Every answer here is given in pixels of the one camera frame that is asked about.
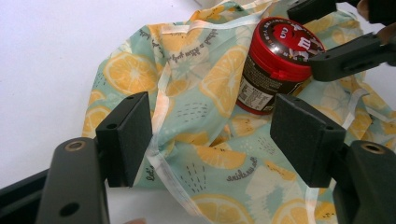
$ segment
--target cloth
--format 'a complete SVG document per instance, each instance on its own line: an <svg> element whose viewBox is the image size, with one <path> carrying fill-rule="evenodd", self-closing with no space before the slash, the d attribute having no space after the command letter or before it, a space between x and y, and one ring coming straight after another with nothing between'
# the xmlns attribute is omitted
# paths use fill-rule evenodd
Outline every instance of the cloth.
<svg viewBox="0 0 396 224"><path fill-rule="evenodd" d="M189 20L142 27L98 68L83 136L126 96L147 91L153 138L134 185L167 188L212 223L334 223L332 188L310 189L270 137L271 115L235 105L253 31L290 0L223 2ZM305 25L326 49L362 34L337 11ZM295 93L357 139L396 147L396 114L359 73L309 79Z"/></svg>

